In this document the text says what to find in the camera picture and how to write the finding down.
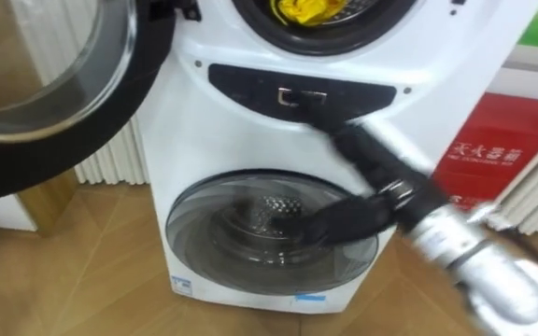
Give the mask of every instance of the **yellow item inside drum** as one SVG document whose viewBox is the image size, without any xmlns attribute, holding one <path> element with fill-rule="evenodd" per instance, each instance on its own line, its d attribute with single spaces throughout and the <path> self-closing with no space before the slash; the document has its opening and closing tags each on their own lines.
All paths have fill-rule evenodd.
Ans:
<svg viewBox="0 0 538 336">
<path fill-rule="evenodd" d="M 345 6 L 347 0 L 271 0 L 271 8 L 284 23 L 296 22 L 305 26 L 322 24 Z"/>
</svg>

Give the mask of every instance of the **white cabinet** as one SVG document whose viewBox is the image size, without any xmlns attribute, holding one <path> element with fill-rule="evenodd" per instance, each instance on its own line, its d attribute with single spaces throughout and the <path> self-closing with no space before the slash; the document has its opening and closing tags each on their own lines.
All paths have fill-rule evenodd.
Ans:
<svg viewBox="0 0 538 336">
<path fill-rule="evenodd" d="M 36 231 L 36 225 L 16 195 L 0 198 L 0 228 Z"/>
</svg>

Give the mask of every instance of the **white washing machine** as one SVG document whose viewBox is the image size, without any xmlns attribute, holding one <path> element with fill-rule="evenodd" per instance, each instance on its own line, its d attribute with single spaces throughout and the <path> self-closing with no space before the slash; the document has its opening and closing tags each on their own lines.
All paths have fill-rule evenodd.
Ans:
<svg viewBox="0 0 538 336">
<path fill-rule="evenodd" d="M 429 172 L 538 8 L 538 0 L 386 2 L 312 30 L 283 28 L 262 1 L 199 1 L 178 17 L 173 50 L 137 114 L 176 293 L 343 311 L 392 230 L 325 248 L 271 226 L 371 192 L 322 134 L 297 122 L 290 94 L 355 111 Z M 378 24 L 365 27 L 369 19 Z"/>
</svg>

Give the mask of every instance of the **black control panel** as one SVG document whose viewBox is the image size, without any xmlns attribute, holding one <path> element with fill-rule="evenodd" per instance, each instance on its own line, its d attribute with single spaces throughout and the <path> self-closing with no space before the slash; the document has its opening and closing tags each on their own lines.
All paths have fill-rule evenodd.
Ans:
<svg viewBox="0 0 538 336">
<path fill-rule="evenodd" d="M 296 94 L 306 94 L 330 106 L 341 106 L 352 118 L 391 105 L 396 88 L 319 77 L 306 77 L 243 67 L 211 64 L 208 78 L 223 94 L 267 117 L 301 122 Z"/>
</svg>

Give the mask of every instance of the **wooden floor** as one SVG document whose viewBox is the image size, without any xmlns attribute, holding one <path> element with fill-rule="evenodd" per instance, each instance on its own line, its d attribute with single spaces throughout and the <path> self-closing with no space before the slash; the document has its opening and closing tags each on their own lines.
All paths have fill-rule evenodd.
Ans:
<svg viewBox="0 0 538 336">
<path fill-rule="evenodd" d="M 344 313 L 294 315 L 173 294 L 146 187 L 82 188 L 61 221 L 47 239 L 0 231 L 0 336 L 479 334 L 397 235 Z"/>
</svg>

